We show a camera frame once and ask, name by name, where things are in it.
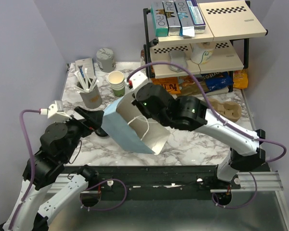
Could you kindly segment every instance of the checkered pattern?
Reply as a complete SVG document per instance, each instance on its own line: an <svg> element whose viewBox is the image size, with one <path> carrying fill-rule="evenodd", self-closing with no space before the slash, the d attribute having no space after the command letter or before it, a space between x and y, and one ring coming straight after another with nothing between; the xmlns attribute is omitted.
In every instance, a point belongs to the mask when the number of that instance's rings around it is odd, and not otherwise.
<svg viewBox="0 0 289 231"><path fill-rule="evenodd" d="M228 42L216 43L215 49L229 47Z"/></svg>
<svg viewBox="0 0 289 231"><path fill-rule="evenodd" d="M181 47L167 47L167 48L154 48L155 54L162 54L162 53L168 53L170 51L188 51L187 46L181 46Z"/></svg>
<svg viewBox="0 0 289 231"><path fill-rule="evenodd" d="M237 7L227 7L227 8L217 8L217 9L207 9L208 14L221 14L221 13L237 13L247 11L244 6Z"/></svg>

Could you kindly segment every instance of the light blue paper bag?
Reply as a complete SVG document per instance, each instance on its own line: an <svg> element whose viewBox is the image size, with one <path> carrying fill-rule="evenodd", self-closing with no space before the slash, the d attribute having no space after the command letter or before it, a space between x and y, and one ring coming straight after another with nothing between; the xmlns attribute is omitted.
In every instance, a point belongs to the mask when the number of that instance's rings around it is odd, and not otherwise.
<svg viewBox="0 0 289 231"><path fill-rule="evenodd" d="M147 123L132 101L130 92L110 104L104 110L102 129L125 151L159 154L170 132L155 120L149 119Z"/></svg>

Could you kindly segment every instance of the snack bag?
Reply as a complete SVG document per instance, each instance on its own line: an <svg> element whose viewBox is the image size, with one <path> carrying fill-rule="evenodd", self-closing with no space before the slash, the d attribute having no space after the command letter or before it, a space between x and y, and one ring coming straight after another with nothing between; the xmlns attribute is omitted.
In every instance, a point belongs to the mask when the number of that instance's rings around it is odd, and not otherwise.
<svg viewBox="0 0 289 231"><path fill-rule="evenodd" d="M233 75L233 87L237 89L245 89L249 84L247 69L235 71Z"/></svg>

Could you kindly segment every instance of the marble countertop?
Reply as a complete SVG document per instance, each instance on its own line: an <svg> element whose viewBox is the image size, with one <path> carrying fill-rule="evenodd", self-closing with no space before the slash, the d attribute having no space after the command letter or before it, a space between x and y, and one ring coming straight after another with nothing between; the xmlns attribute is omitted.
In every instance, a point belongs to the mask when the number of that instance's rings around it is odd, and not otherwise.
<svg viewBox="0 0 289 231"><path fill-rule="evenodd" d="M130 72L139 67L138 62L117 63L116 70L124 73L127 77ZM97 64L94 64L95 75L99 79L98 87L103 102L96 110L103 110L117 97L111 91L106 77L108 73L102 72ZM75 63L72 63L66 80L62 101L65 111L75 118L81 118L73 109L76 106L84 106L80 95L73 89L76 84L74 76ZM240 90L231 93L213 95L220 102L235 101L242 107L242 117L237 124L252 129L246 105ZM212 137L197 132L179 131L167 128L171 135L159 155L129 153L121 149L110 137L101 138L95 133L82 140L82 148L79 156L72 164L81 166L84 164L92 166L162 166L162 165L216 165L222 162L229 152L229 147Z"/></svg>

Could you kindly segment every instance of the gray container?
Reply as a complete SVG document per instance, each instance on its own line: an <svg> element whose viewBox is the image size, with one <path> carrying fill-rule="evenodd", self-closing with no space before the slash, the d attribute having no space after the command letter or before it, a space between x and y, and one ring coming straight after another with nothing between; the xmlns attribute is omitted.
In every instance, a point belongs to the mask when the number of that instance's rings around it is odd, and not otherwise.
<svg viewBox="0 0 289 231"><path fill-rule="evenodd" d="M111 49L99 49L96 53L96 61L101 71L109 73L116 68L115 55Z"/></svg>
<svg viewBox="0 0 289 231"><path fill-rule="evenodd" d="M79 94L87 108L95 109L101 106L102 104L102 97L97 86L91 92L88 93L81 92Z"/></svg>

